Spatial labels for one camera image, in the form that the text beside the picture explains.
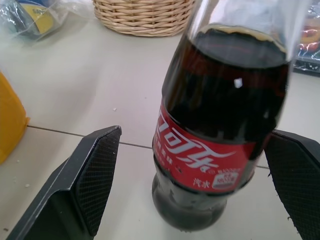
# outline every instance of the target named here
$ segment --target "coca-cola logo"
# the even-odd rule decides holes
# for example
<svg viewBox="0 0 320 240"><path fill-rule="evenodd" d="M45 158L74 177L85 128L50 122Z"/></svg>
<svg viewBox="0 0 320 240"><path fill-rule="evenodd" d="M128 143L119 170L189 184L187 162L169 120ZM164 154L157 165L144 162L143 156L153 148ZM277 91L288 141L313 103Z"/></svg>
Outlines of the coca-cola logo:
<svg viewBox="0 0 320 240"><path fill-rule="evenodd" d="M168 152L175 155L176 159L183 161L189 168L200 169L203 173L211 168L219 168L219 165L215 163L216 159L226 158L236 153L235 151L218 153L199 140L187 138L176 127L168 124L161 109L156 132L161 140L165 139L165 142L158 142L158 145L163 144Z"/></svg>

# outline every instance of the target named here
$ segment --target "white logo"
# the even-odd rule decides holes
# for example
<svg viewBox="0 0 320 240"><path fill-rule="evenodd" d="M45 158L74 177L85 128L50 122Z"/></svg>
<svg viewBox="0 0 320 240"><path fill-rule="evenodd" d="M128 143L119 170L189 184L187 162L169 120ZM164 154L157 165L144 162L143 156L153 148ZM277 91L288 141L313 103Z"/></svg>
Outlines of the white logo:
<svg viewBox="0 0 320 240"><path fill-rule="evenodd" d="M169 128L168 123L166 122L161 110L159 112L158 123L156 126L156 131L160 137L160 133L164 130L168 129L169 132L164 135L164 138L167 142L165 144L166 149L172 154L181 154L193 148L198 148L199 152L189 154L186 157L177 157L177 159L186 163L186 165L190 168L197 169L200 168L201 172L205 173L210 168L218 168L219 165L212 163L214 158L226 158L229 157L236 152L229 152L225 154L220 154L204 143L197 140L190 140L183 136L180 132L178 132L174 127Z"/></svg>

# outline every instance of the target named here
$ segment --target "red label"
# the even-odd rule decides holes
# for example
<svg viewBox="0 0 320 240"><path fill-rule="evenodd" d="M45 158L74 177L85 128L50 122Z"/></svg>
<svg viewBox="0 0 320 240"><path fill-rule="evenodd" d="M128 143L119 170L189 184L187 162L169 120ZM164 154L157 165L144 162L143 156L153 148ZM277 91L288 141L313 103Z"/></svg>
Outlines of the red label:
<svg viewBox="0 0 320 240"><path fill-rule="evenodd" d="M153 139L159 164L183 186L210 193L234 190L255 143L219 144L181 129L160 107Z"/></svg>

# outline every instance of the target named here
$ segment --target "white table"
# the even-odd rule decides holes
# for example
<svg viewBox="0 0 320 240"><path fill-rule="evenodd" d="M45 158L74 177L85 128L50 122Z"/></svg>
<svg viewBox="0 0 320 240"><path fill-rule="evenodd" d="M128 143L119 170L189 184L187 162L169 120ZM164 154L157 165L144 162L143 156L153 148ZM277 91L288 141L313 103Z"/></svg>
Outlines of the white table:
<svg viewBox="0 0 320 240"><path fill-rule="evenodd" d="M119 147L114 185L96 239L301 239L267 178L268 169L258 168L207 230L182 233L156 212L152 151L138 146L151 146L162 83L179 39L121 35L97 21L70 16L60 31L32 47L13 43L1 50L1 67L31 117L30 125L41 129L29 127L0 165L0 192L5 196L0 198L0 240L81 136L112 125L122 127L121 142L136 146ZM292 74L278 128L320 142L319 100L320 78ZM264 155L259 166L268 167ZM34 171L41 175L35 177ZM133 174L134 180L126 177Z"/></svg>

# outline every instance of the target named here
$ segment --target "cola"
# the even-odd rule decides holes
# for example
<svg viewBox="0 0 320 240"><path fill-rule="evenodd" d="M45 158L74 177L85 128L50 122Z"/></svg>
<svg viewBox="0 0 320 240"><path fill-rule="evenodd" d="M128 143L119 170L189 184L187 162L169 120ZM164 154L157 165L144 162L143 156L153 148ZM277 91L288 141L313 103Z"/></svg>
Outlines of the cola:
<svg viewBox="0 0 320 240"><path fill-rule="evenodd" d="M274 38L244 27L184 34L167 71L152 142L152 197L182 231L216 222L253 177L284 104L290 62Z"/></svg>

